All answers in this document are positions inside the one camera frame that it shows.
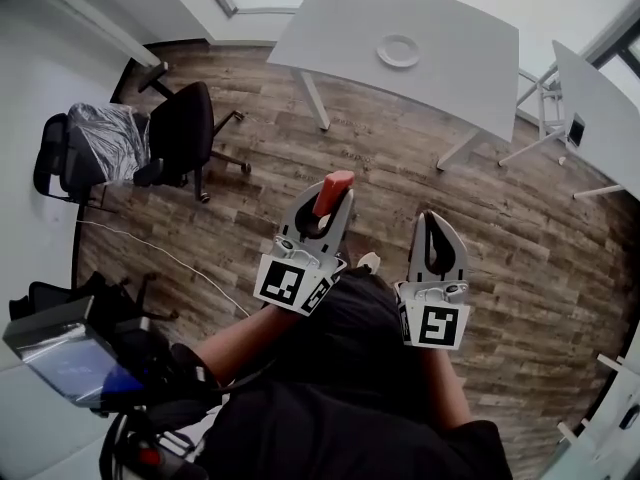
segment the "plastic-wrapped chair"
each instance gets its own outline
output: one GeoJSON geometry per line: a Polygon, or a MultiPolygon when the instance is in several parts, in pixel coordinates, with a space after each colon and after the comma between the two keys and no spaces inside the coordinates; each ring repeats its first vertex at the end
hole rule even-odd
{"type": "Polygon", "coordinates": [[[145,187],[182,186],[193,172],[196,199],[206,203],[209,196],[202,190],[202,169],[210,157],[250,173],[250,164],[212,151],[213,138],[229,119],[241,121],[244,115],[233,110],[214,124],[206,84],[194,82],[174,94],[158,81],[166,71],[167,64],[162,63],[140,84],[139,92],[151,86],[167,98],[150,116],[126,105],[77,103],[67,114],[51,117],[33,173],[36,190],[86,204],[95,185],[133,181],[145,187]],[[66,196],[51,192],[52,176],[59,177],[66,196]]]}

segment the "white plate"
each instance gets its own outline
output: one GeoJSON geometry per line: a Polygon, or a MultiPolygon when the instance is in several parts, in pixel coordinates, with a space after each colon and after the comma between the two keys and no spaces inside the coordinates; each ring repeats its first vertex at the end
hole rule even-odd
{"type": "Polygon", "coordinates": [[[420,60],[420,51],[415,41],[399,34],[386,36],[382,39],[376,52],[382,62],[394,68],[409,68],[420,60]]]}

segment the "table leg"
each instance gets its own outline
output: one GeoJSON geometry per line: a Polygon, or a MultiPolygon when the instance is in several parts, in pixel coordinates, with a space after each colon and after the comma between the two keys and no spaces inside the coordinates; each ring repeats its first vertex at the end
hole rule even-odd
{"type": "Polygon", "coordinates": [[[318,126],[322,130],[328,130],[331,121],[329,121],[329,116],[327,116],[327,111],[324,109],[324,105],[318,94],[318,89],[316,89],[311,75],[300,69],[292,69],[291,75],[296,81],[296,84],[298,84],[300,91],[302,91],[302,97],[309,107],[309,110],[311,110],[318,126]]]}
{"type": "Polygon", "coordinates": [[[597,359],[603,365],[608,366],[609,368],[611,368],[612,370],[615,370],[618,373],[625,372],[626,374],[635,375],[637,380],[640,380],[640,375],[639,374],[637,374],[633,370],[630,370],[626,366],[618,363],[617,361],[614,361],[613,359],[609,359],[607,356],[604,356],[602,354],[598,354],[598,358],[597,359]]]}
{"type": "Polygon", "coordinates": [[[522,148],[520,151],[516,151],[515,153],[512,153],[508,157],[503,158],[502,160],[498,160],[498,165],[502,167],[507,162],[511,162],[511,160],[513,160],[515,157],[523,153],[526,153],[527,151],[531,151],[532,149],[539,148],[540,146],[542,146],[543,144],[551,140],[559,139],[563,135],[564,135],[564,127],[562,127],[560,130],[556,130],[555,132],[550,133],[549,135],[547,135],[546,137],[543,137],[542,139],[535,141],[533,144],[529,144],[527,147],[522,148]]]}
{"type": "Polygon", "coordinates": [[[564,436],[564,438],[569,441],[572,445],[578,445],[578,436],[576,436],[573,431],[567,427],[567,424],[564,422],[558,423],[558,430],[564,436]]]}
{"type": "Polygon", "coordinates": [[[446,171],[449,166],[455,163],[465,163],[469,158],[469,153],[485,142],[486,135],[480,130],[471,129],[464,140],[457,146],[452,147],[438,160],[438,169],[446,171]]]}
{"type": "Polygon", "coordinates": [[[609,194],[611,192],[620,192],[624,190],[622,185],[611,185],[610,187],[597,188],[595,190],[585,190],[584,192],[576,192],[573,194],[574,199],[584,199],[591,196],[599,196],[602,194],[609,194]]]}

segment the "person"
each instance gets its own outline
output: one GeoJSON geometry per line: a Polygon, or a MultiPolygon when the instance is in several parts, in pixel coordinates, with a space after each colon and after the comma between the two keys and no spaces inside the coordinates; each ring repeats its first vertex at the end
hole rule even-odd
{"type": "Polygon", "coordinates": [[[309,317],[267,305],[199,345],[222,385],[264,369],[206,435],[210,478],[511,478],[447,352],[404,345],[379,263],[365,255],[309,317]]]}

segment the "blue screen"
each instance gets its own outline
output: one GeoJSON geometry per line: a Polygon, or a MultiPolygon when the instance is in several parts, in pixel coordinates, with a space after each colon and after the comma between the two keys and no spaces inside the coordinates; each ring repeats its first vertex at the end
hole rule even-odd
{"type": "Polygon", "coordinates": [[[135,377],[90,338],[63,340],[41,348],[24,361],[71,401],[87,402],[99,400],[102,394],[143,389],[135,377]]]}

